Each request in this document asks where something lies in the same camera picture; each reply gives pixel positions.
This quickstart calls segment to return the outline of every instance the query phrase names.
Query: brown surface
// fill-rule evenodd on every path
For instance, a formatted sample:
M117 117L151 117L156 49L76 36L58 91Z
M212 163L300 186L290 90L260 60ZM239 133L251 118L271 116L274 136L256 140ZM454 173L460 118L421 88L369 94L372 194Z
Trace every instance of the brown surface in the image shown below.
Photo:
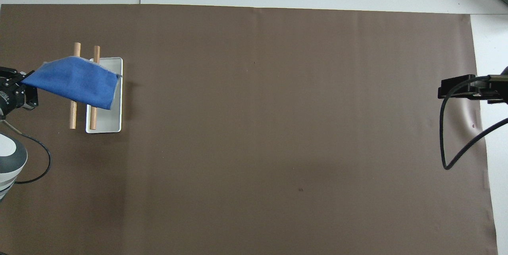
M158 5L2 5L0 62L93 45L125 63L123 130L69 130L67 99L8 119L51 148L0 205L24 254L484 254L484 142L439 159L437 87L475 73L466 15ZM447 111L450 157L481 129ZM26 143L20 180L44 169Z

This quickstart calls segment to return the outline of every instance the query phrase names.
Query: white tray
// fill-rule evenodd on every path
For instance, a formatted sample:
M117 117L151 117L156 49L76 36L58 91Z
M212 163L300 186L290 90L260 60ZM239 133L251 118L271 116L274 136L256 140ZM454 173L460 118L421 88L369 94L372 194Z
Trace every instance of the white tray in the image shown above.
M122 58L100 58L99 64L106 69L123 76ZM115 98L113 99L111 110L97 108L97 127L95 130L90 130L91 106L87 105L87 127L85 129L87 133L116 133L122 130L122 90L123 77L120 78L120 82L116 88Z

